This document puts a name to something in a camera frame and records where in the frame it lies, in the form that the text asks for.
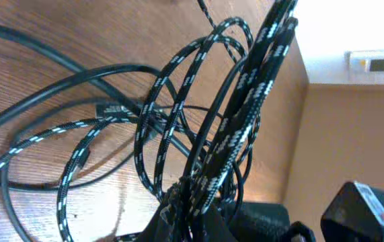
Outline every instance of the wall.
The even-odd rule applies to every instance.
[[[347,51],[384,49],[384,4],[367,0],[298,1],[297,39],[310,83],[384,84],[384,75],[349,75]]]
[[[384,86],[311,84],[284,203],[324,241],[320,216],[342,184],[384,189]]]

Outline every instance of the black cable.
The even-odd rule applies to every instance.
[[[249,136],[247,138],[248,145],[245,147],[245,150],[241,154],[241,157],[239,158],[238,166],[241,165],[243,160],[245,159],[245,156],[247,156],[247,165],[245,166],[245,171],[243,175],[243,183],[247,181],[248,175],[250,173],[250,170],[252,169],[252,161],[253,161],[253,143],[256,140],[256,137],[258,136],[260,128],[260,112],[256,116],[256,121],[254,122],[254,129],[253,132],[249,133]]]
[[[246,60],[247,60],[246,58],[242,58],[241,60],[236,62],[235,65],[232,67],[232,69],[229,71],[229,74],[226,76],[226,79],[223,81],[223,84],[220,87],[219,92],[216,94],[216,98],[211,104],[211,107],[209,111],[206,113],[205,119],[199,128],[195,143],[193,144],[192,149],[190,150],[190,155],[187,158],[183,175],[190,175],[192,171],[194,171],[194,164],[198,160],[197,154],[199,154],[200,150],[204,145],[204,141],[206,139],[208,132],[210,131],[211,124],[214,122],[215,116],[219,111],[219,108],[223,103],[223,100],[225,99],[226,93],[229,90],[233,79],[235,78],[239,70],[243,67],[244,62]],[[206,157],[205,162],[208,161],[209,159],[210,159],[210,156]]]
[[[0,26],[0,38],[4,40],[10,40],[12,42],[21,44],[22,46],[25,46],[43,56],[46,58],[49,58],[50,60],[60,64],[64,68],[74,71],[74,72],[80,72],[80,71],[85,71],[85,68],[69,58],[68,56],[60,53],[59,51],[51,48],[48,45],[45,45],[38,41],[37,39],[21,33],[17,30],[7,28],[5,26]],[[158,74],[158,70],[154,69],[153,67],[149,67],[147,69],[148,73],[152,73],[154,75]],[[122,92],[120,92],[118,89],[116,89],[114,86],[110,85],[109,83],[105,82],[103,79],[100,79],[98,77],[95,77],[95,79],[88,80],[91,84],[95,85],[97,88],[101,89],[104,93],[106,93],[108,96],[111,98],[117,100],[120,102],[122,105],[124,105],[127,109],[129,109],[133,114],[136,116],[139,115],[141,112],[141,109],[136,105],[130,98],[125,96]],[[168,79],[166,80],[166,85],[168,88],[169,93],[171,96],[175,99],[176,98],[176,91],[174,88],[174,85],[172,82]],[[17,114],[13,113],[5,113],[1,112],[0,113],[0,125],[4,124],[5,122],[9,121],[11,118],[13,118]],[[180,115],[180,120],[182,124],[187,128],[187,121],[184,117],[184,113],[182,112]],[[179,149],[183,154],[186,156],[188,155],[188,149],[184,144],[182,144],[178,139],[173,140],[174,146]]]
[[[121,118],[121,119],[116,119],[116,118],[111,117],[111,119],[113,120],[112,122],[131,122],[131,123],[137,122],[136,118],[131,118],[131,117],[127,117],[127,118],[125,117],[125,118]],[[42,132],[39,132],[38,134],[35,134],[34,136],[31,136],[28,139],[23,140],[22,142],[15,144],[14,146],[11,146],[9,152],[4,154],[0,158],[0,169],[9,163],[10,158],[17,155],[18,153],[20,153],[24,149],[28,148],[30,145],[34,145],[36,143],[39,143],[41,140],[46,139],[52,135],[59,134],[59,133],[62,133],[64,131],[74,129],[74,128],[85,128],[85,127],[88,127],[89,125],[97,124],[98,122],[101,122],[101,120],[98,120],[98,119],[79,120],[76,122],[68,122],[65,124],[61,124],[61,125],[55,126],[53,128],[50,128],[48,130],[44,130]],[[121,162],[120,164],[118,164],[117,166],[112,168],[107,173],[101,175],[100,177],[95,178],[91,181],[87,181],[83,184],[71,186],[71,189],[77,189],[77,188],[82,188],[85,186],[90,186],[90,185],[108,177],[110,174],[112,174],[115,171],[117,171],[118,169],[120,169],[121,166],[124,165],[124,163],[126,163],[128,161],[128,159],[130,159],[131,156],[132,156],[132,153],[129,154],[123,162]],[[41,186],[41,185],[36,185],[36,184],[21,184],[21,183],[16,183],[16,182],[9,182],[9,187],[12,190],[19,191],[19,192],[55,192],[58,190],[57,187],[51,187],[51,186],[47,187],[45,185]]]
[[[150,73],[154,75],[159,74],[159,71],[153,67],[150,67],[147,65],[134,65],[134,64],[117,64],[117,65],[99,67],[99,68],[95,68],[88,71],[83,71],[81,73],[77,73],[75,75],[67,77],[63,80],[57,81],[56,83],[53,83],[41,89],[40,91],[37,91],[36,93],[33,93],[32,95],[24,98],[23,100],[12,105],[6,110],[3,110],[0,113],[0,125],[11,120],[15,116],[25,112],[29,108],[42,103],[48,98],[54,95],[57,95],[60,92],[65,91],[69,88],[72,88],[78,84],[84,83],[91,79],[105,77],[107,75],[113,75],[117,73],[127,73],[127,72],[144,72],[144,73]],[[118,97],[115,93],[109,93],[109,95],[114,99]],[[135,109],[135,111],[139,110],[139,107],[137,107],[135,103],[132,108]],[[157,132],[160,132],[160,133],[162,132],[162,128],[160,127],[160,125],[152,119],[151,119],[151,127]],[[176,148],[179,151],[181,151],[183,154],[188,156],[189,150],[177,138],[173,138],[173,144],[176,146]]]
[[[217,42],[219,39],[223,39],[223,36],[221,36],[222,32],[225,31],[229,26],[233,26],[233,25],[238,25],[241,27],[241,29],[244,31],[249,48],[252,45],[253,40],[250,34],[250,30],[248,26],[244,24],[244,21],[239,17],[232,17],[220,23],[219,26],[215,28],[211,32],[211,34],[205,39],[205,41],[202,43],[202,46],[199,48],[199,51],[196,54],[196,57],[192,65],[189,67],[188,72],[186,73],[183,84],[180,87],[180,90],[178,91],[178,96],[174,102],[174,105],[178,106],[178,109],[174,108],[173,110],[171,110],[171,114],[169,115],[167,124],[165,125],[165,130],[163,131],[164,133],[163,139],[161,140],[161,143],[159,145],[159,150],[157,152],[158,160],[156,162],[155,171],[154,171],[154,188],[155,188],[155,195],[158,200],[162,199],[161,181],[163,177],[163,166],[165,164],[165,158],[166,158],[165,154],[167,152],[167,148],[169,147],[172,130],[177,122],[177,117],[179,114],[178,111],[182,110],[182,106],[184,105],[186,96],[190,90],[191,85],[193,84],[193,80],[207,52],[210,50],[211,46],[215,42]]]
[[[11,221],[12,226],[14,227],[17,234],[22,238],[24,242],[32,242],[32,239],[27,234],[23,225],[15,213],[15,210],[12,205],[11,197],[9,196],[9,188],[8,188],[8,171],[9,164],[7,163],[5,167],[1,170],[0,180],[1,180],[1,194],[3,199],[3,205],[5,207],[6,213]]]
[[[159,77],[158,80],[156,81],[155,86],[158,86],[158,85],[162,86],[163,80],[166,80],[166,78],[164,77],[161,79],[161,77]],[[153,107],[153,104],[154,104],[154,101],[152,101],[150,104],[144,103],[141,115],[145,114],[146,112],[150,112],[151,108]],[[99,132],[106,125],[108,125],[108,123],[98,124],[90,132]],[[138,134],[136,135],[137,139],[135,139],[135,141],[138,141],[139,140],[138,138],[140,138],[142,140],[144,133],[145,133],[144,130],[138,132]],[[58,205],[59,209],[58,209],[57,219],[59,222],[59,229],[61,231],[61,236],[64,240],[68,240],[68,241],[71,240],[71,235],[69,233],[69,226],[67,224],[67,219],[66,219],[66,200],[67,200],[66,197],[67,197],[69,182],[71,181],[71,176],[72,176],[72,174],[75,170],[75,167],[77,165],[78,157],[82,154],[84,149],[86,149],[88,147],[89,143],[92,140],[92,137],[93,137],[92,135],[87,135],[80,142],[80,144],[77,146],[77,148],[75,149],[73,156],[71,157],[71,160],[68,162],[67,166],[65,167],[65,171],[64,171],[63,176],[62,176],[62,182],[61,182],[60,187],[59,187],[58,201],[57,201],[59,203],[59,205]],[[140,179],[142,182],[143,182],[143,176],[144,175],[146,175],[146,173],[143,173],[143,175],[140,176]]]
[[[223,123],[226,119],[227,128],[221,130],[219,127],[213,139],[208,151],[213,156],[210,161],[204,163],[200,180],[193,188],[194,199],[188,218],[205,213],[208,209],[251,130],[251,122],[256,119],[260,106],[272,87],[278,68],[293,39],[297,24],[296,19],[289,18],[277,31],[278,22],[274,22],[274,20],[280,21],[290,9],[291,3],[292,1],[289,0],[274,3],[262,25],[262,33],[258,34],[258,39],[249,53],[248,62],[243,68],[245,71],[249,65],[248,68],[252,70],[252,73],[250,77],[247,76],[248,74],[240,75],[235,91],[230,97],[222,120]],[[265,49],[272,43],[274,35],[277,35],[277,38],[272,44],[271,51],[265,55]]]
[[[105,127],[107,127],[111,123],[112,119],[105,118],[100,123],[96,124],[88,133],[85,135],[83,139],[78,143],[72,152],[71,158],[68,163],[65,165],[65,169],[61,176],[59,182],[59,190],[57,192],[57,209],[56,209],[56,217],[57,223],[59,227],[59,231],[63,241],[72,241],[71,234],[69,232],[69,225],[66,217],[66,209],[67,209],[67,193],[69,188],[69,183],[72,180],[73,174],[75,173],[75,169],[77,168],[80,156],[88,148],[90,142],[95,138],[95,134],[101,132]]]
[[[56,114],[57,112],[66,109],[66,108],[72,108],[73,106],[81,105],[81,104],[99,104],[99,103],[112,103],[110,99],[102,98],[102,97],[95,97],[95,98],[89,98],[89,99],[82,99],[77,101],[72,101],[66,104],[63,104],[59,107],[53,108],[47,113],[37,117],[35,120],[33,120],[31,123],[27,124],[22,128],[21,130],[18,130],[15,132],[15,134],[12,135],[12,143],[18,143],[20,140],[20,137],[23,136],[27,131],[29,131],[32,128],[35,128],[37,125],[41,124],[45,119],[48,117],[51,117],[52,115]],[[173,106],[163,106],[160,108],[173,108]],[[203,110],[208,111],[207,108],[198,107],[198,106],[184,106],[185,109],[196,109],[196,110]],[[77,184],[70,186],[70,190],[75,190],[78,188],[84,188],[87,186],[91,186],[94,183],[100,182],[103,179],[107,178],[109,175],[113,174],[114,172],[118,171],[130,158],[132,158],[133,153],[130,153],[126,156],[126,158],[119,164],[117,164],[115,167],[113,167],[111,170],[107,171],[105,174],[91,180],[84,182],[82,184]],[[51,193],[56,192],[58,190],[58,186],[52,186],[51,184],[23,184],[23,183],[17,183],[14,181],[8,181],[8,188],[10,190],[13,190],[15,192],[42,192],[42,193]]]
[[[193,41],[192,43],[190,43],[189,45],[187,45],[186,47],[184,47],[183,49],[181,49],[179,52],[177,52],[177,54],[174,55],[174,57],[168,62],[168,64],[165,65],[164,68],[162,68],[160,74],[158,74],[158,76],[156,78],[156,81],[155,81],[154,85],[150,89],[150,92],[147,95],[147,98],[144,101],[144,104],[143,104],[144,108],[142,109],[141,115],[139,116],[139,120],[138,120],[138,124],[137,124],[137,132],[135,134],[135,144],[134,144],[134,154],[135,155],[134,155],[134,159],[135,159],[135,167],[137,169],[137,173],[138,173],[138,176],[140,177],[141,183],[151,193],[155,193],[155,186],[151,183],[150,179],[148,178],[147,172],[145,171],[145,166],[144,166],[144,162],[143,162],[143,142],[142,142],[142,139],[141,139],[141,137],[144,135],[144,133],[145,133],[145,131],[147,129],[147,124],[149,123],[149,120],[150,120],[150,115],[149,114],[151,113],[151,110],[153,109],[154,102],[155,102],[157,96],[159,95],[159,93],[161,91],[161,88],[163,87],[163,84],[166,82],[166,80],[169,79],[169,76],[171,75],[171,73],[175,70],[175,68],[187,56],[189,56],[195,50],[200,48],[201,45],[206,40],[209,40],[209,39],[211,39],[211,41],[216,41],[217,40],[218,42],[226,42],[226,43],[232,45],[235,49],[237,49],[237,51],[241,55],[244,54],[244,49],[242,48],[241,44],[238,41],[236,41],[236,40],[234,40],[234,39],[232,39],[230,37],[220,37],[220,36],[210,35],[207,38],[199,38],[199,39]],[[202,62],[203,59],[205,58],[205,56],[206,56],[206,52],[205,53],[198,53],[196,58],[195,58],[195,61]],[[187,86],[187,85],[190,86],[192,84],[194,78],[195,78],[195,75],[189,75],[188,77],[186,77],[184,79],[182,87],[183,86]],[[180,96],[180,92],[178,94],[179,95],[177,96],[176,101],[178,100],[179,97],[182,98],[182,99],[184,98],[184,94],[181,94],[181,96]],[[184,102],[182,102],[181,104],[178,103],[178,102],[174,103],[174,108],[172,109],[171,113],[174,112],[176,114],[179,114],[180,112],[182,112],[182,106],[183,105],[184,105]],[[169,124],[169,120],[172,120],[172,117],[170,117],[168,119],[167,125],[170,125]],[[167,137],[169,133],[172,134],[172,131],[170,130],[171,128],[172,128],[172,126],[169,127],[168,131],[165,130],[163,132],[162,142],[163,142],[163,140],[166,139],[165,137]],[[157,155],[157,163],[160,163],[160,161],[165,156],[166,156],[165,154],[159,154],[158,153],[158,155]],[[159,194],[158,194],[158,199],[159,200],[160,200],[160,193],[161,193],[161,191],[159,191]]]
[[[205,14],[205,17],[210,22],[211,27],[213,27],[213,29],[215,29],[216,28],[216,24],[214,23],[212,17],[210,16],[210,13],[208,12],[208,9],[206,8],[204,0],[198,0],[198,4],[199,4],[199,7],[200,7],[200,10],[202,10],[202,12]],[[233,60],[233,62],[236,63],[237,59],[233,55],[232,50],[229,48],[229,45],[225,44],[225,48],[226,48],[227,53],[229,54],[229,56]]]
[[[238,198],[235,203],[235,208],[233,209],[233,214],[231,218],[227,221],[227,224],[230,225],[231,222],[235,219],[235,217],[238,214],[239,208],[241,208],[242,202],[243,202],[243,196],[244,196],[244,184],[243,184],[243,178],[241,177],[241,171],[239,170],[238,164],[236,162],[233,162],[233,171],[235,173],[235,176],[237,177],[238,182]]]

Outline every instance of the wooden desk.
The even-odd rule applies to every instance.
[[[271,1],[254,0],[209,1],[208,8],[216,22],[229,16],[243,17],[256,35],[271,4]],[[146,63],[161,69],[181,47],[211,31],[198,4],[180,0],[0,1],[0,24],[31,34],[87,68]],[[231,28],[228,33],[238,35],[239,28]],[[185,60],[171,76],[177,89],[190,62]],[[209,107],[231,67],[223,45],[216,45],[206,58],[186,104]],[[69,75],[70,71],[39,54],[0,40],[0,111]],[[145,97],[153,77],[123,74],[105,80],[130,97]],[[282,200],[307,83],[294,42],[262,109],[263,125],[255,143],[245,200]],[[0,154],[7,148],[11,131],[32,117],[73,99],[101,95],[99,90],[85,84],[32,108],[0,128]],[[158,102],[172,103],[166,90]],[[186,115],[192,129],[197,131],[205,113],[186,110]],[[94,117],[94,107],[80,106],[50,118],[37,130],[89,117]],[[68,132],[20,153],[11,163],[10,179],[28,183],[57,180],[71,151],[86,132],[86,129]],[[79,182],[103,174],[131,152],[134,132],[132,124],[113,125],[103,131],[91,146],[91,157],[83,170],[87,175]],[[145,164],[150,176],[159,141],[157,137],[145,147]],[[180,152],[169,149],[164,188],[178,180],[185,161]],[[55,216],[56,194],[12,192],[11,197],[17,215],[35,241],[60,240]],[[156,199],[139,182],[132,162],[92,187],[71,192],[68,198],[68,220],[76,241],[103,241],[114,235],[141,231],[157,207]],[[0,241],[19,240],[0,200]]]

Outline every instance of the black device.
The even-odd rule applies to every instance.
[[[384,242],[384,191],[346,182],[321,218],[327,242]]]

